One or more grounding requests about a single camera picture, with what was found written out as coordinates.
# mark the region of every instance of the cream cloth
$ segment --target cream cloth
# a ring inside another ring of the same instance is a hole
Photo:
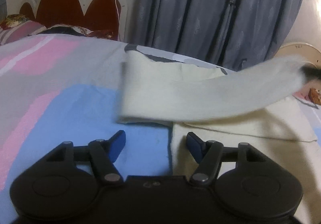
[[[304,141],[317,137],[296,99],[286,97],[264,109],[245,115],[187,125],[228,134]]]
[[[174,124],[171,142],[174,175],[189,177],[198,166],[186,148],[188,132],[194,132],[204,141],[219,141],[226,147],[237,147],[240,142],[248,142],[259,149],[301,182],[304,196],[295,217],[304,224],[319,224],[321,221],[321,148],[316,141],[284,141],[220,133],[184,124]],[[235,165],[231,163],[222,163],[220,174],[234,167]]]

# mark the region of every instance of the white towel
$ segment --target white towel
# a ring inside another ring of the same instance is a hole
[[[222,73],[191,64],[155,62],[129,51],[120,116],[193,122],[255,111],[298,91],[305,81],[302,64],[297,57],[273,58],[241,72],[202,80],[206,73]]]
[[[173,174],[190,176],[197,163],[186,148],[186,134],[194,132],[203,141],[216,140],[226,147],[237,147],[240,142],[248,142],[266,156],[287,169],[298,178],[304,196],[295,213],[304,224],[319,224],[321,221],[321,148],[316,141],[294,142],[269,138],[235,135],[174,124],[172,132]],[[220,174],[235,165],[222,163]]]

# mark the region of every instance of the metal pin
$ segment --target metal pin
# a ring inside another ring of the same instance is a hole
[[[208,180],[208,176],[204,173],[195,173],[192,178],[195,182],[205,182]]]
[[[145,188],[151,188],[151,183],[150,183],[150,182],[145,182],[145,183],[143,184],[143,187],[145,187]]]
[[[116,173],[109,173],[104,176],[104,179],[109,182],[117,182],[120,180],[120,176]]]

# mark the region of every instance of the bed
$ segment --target bed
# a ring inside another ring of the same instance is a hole
[[[0,47],[1,224],[17,218],[9,197],[12,181],[64,141],[87,145],[124,130],[126,146],[115,162],[124,178],[172,174],[171,127],[117,123],[123,62],[129,50],[155,61],[215,67],[150,47],[67,34],[38,34]],[[311,108],[303,107],[313,120]],[[320,123],[315,122],[314,128],[320,129]],[[88,165],[77,166],[90,172]]]
[[[74,35],[123,41],[127,3],[126,0],[24,0],[19,14],[28,21],[23,20],[10,29],[0,24],[4,29],[0,28],[0,45],[44,33],[46,28],[47,34],[66,34],[73,29]]]

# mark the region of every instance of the pink fabric patch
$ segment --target pink fabric patch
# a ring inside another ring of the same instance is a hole
[[[18,54],[20,54],[23,51],[26,51],[30,48],[32,48],[33,46],[35,46],[36,44],[38,44],[40,41],[42,41],[46,36],[37,36],[37,37],[32,37],[32,38],[27,38],[21,42],[23,42],[23,44],[19,45],[19,47],[16,47],[15,49],[9,51],[9,52],[1,52],[0,53],[0,68],[3,68],[8,62],[9,60],[13,59],[15,56],[17,56]]]
[[[28,36],[29,34],[31,34],[32,32],[38,30],[41,27],[44,27],[44,26],[38,22],[29,20],[29,21],[23,23],[18,29],[11,28],[9,30],[11,30],[12,33],[8,37],[8,39],[6,40],[5,43],[7,44],[10,42],[14,42],[19,39],[22,39],[22,38]]]
[[[4,189],[10,167],[15,160],[21,145],[38,122],[50,102],[59,94],[54,91],[36,98],[28,111],[21,118],[17,127],[11,132],[0,150],[0,191]]]
[[[13,70],[21,74],[41,75],[52,69],[56,62],[79,45],[79,41],[52,39],[34,53],[18,61]]]

